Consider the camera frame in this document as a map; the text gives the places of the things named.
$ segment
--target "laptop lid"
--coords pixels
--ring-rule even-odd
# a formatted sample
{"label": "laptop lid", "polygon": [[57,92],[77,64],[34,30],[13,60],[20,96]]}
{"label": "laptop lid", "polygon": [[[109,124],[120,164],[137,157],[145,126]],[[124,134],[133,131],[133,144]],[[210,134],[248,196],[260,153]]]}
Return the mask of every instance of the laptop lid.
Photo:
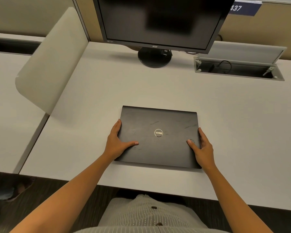
{"label": "laptop lid", "polygon": [[186,143],[191,139],[200,148],[196,112],[123,106],[121,141],[139,141],[116,161],[164,166],[201,168],[193,150]]}

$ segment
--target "person's left arm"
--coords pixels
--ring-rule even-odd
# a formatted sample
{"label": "person's left arm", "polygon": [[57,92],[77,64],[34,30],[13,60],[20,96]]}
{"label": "person's left arm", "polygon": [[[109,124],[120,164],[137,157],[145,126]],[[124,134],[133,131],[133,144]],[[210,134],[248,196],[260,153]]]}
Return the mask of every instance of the person's left arm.
{"label": "person's left arm", "polygon": [[104,153],[21,221],[11,233],[68,232],[109,164],[137,141],[121,142],[119,119],[108,136]]}

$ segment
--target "round black monitor base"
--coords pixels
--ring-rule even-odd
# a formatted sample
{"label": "round black monitor base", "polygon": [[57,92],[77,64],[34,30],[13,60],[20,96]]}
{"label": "round black monitor base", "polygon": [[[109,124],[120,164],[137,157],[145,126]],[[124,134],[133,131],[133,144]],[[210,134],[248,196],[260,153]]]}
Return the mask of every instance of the round black monitor base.
{"label": "round black monitor base", "polygon": [[138,51],[138,59],[151,68],[160,68],[171,60],[171,50],[143,47]]}

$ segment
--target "person's left hand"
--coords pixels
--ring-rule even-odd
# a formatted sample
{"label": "person's left hand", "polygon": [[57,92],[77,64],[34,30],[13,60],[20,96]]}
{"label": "person's left hand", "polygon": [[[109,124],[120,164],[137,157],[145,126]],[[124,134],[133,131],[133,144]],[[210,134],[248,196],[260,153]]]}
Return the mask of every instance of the person's left hand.
{"label": "person's left hand", "polygon": [[107,139],[106,148],[104,151],[104,155],[109,156],[112,158],[112,160],[115,160],[117,157],[119,157],[124,150],[126,150],[128,147],[131,147],[133,145],[138,145],[138,141],[129,141],[129,142],[121,142],[118,138],[118,132],[121,128],[122,122],[119,119],[111,129],[110,135]]}

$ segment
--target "jeans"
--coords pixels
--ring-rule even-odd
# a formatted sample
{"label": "jeans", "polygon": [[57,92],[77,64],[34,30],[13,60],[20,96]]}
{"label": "jeans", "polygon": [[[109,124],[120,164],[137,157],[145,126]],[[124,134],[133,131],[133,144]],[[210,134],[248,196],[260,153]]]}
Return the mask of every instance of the jeans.
{"label": "jeans", "polygon": [[0,188],[0,200],[7,200],[12,197],[14,193],[14,187]]}

